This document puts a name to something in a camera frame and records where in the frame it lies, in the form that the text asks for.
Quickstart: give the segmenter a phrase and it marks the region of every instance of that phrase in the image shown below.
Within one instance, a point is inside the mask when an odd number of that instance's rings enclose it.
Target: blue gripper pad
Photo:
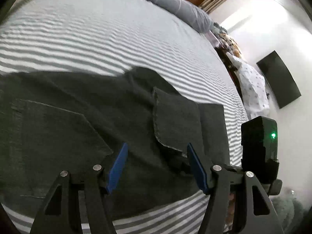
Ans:
[[[204,194],[206,194],[208,192],[207,174],[191,144],[188,144],[187,156],[196,183],[199,189],[202,190]]]
[[[127,157],[128,157],[128,145],[124,143],[113,164],[113,167],[110,169],[110,172],[108,173],[108,182],[106,186],[108,194],[111,194],[112,191],[117,187]]]

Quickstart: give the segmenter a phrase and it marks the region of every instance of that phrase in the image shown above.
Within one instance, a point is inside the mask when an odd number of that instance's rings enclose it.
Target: metal screw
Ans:
[[[254,176],[254,174],[252,172],[246,172],[246,175],[249,177],[249,178],[252,178]]]
[[[214,169],[216,172],[222,170],[222,168],[221,168],[220,165],[214,165],[214,166],[213,166],[213,169]]]
[[[60,175],[61,175],[62,177],[67,176],[67,174],[68,174],[68,171],[62,171],[62,172],[60,173]]]
[[[96,164],[95,166],[93,166],[93,170],[95,171],[99,171],[101,170],[102,166],[100,164]]]

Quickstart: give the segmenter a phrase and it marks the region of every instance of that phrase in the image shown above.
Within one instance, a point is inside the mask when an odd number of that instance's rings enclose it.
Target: gray pillow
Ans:
[[[202,9],[186,0],[148,0],[174,14],[199,33],[207,33],[213,21]]]

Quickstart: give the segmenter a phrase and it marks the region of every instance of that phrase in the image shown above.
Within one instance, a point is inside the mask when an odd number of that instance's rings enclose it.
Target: black television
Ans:
[[[297,84],[277,52],[273,51],[257,62],[269,84],[279,108],[283,108],[301,96]]]

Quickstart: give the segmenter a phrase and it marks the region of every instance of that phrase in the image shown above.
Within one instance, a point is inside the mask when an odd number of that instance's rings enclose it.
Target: striped bedsheet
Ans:
[[[0,26],[0,71],[83,71],[116,76],[142,66],[183,96],[224,106],[230,162],[239,165],[241,99],[206,38],[146,0],[29,0]],[[114,221],[118,234],[196,233],[209,197],[201,191],[142,215]],[[23,233],[33,219],[4,208]],[[83,224],[83,232],[90,233]]]

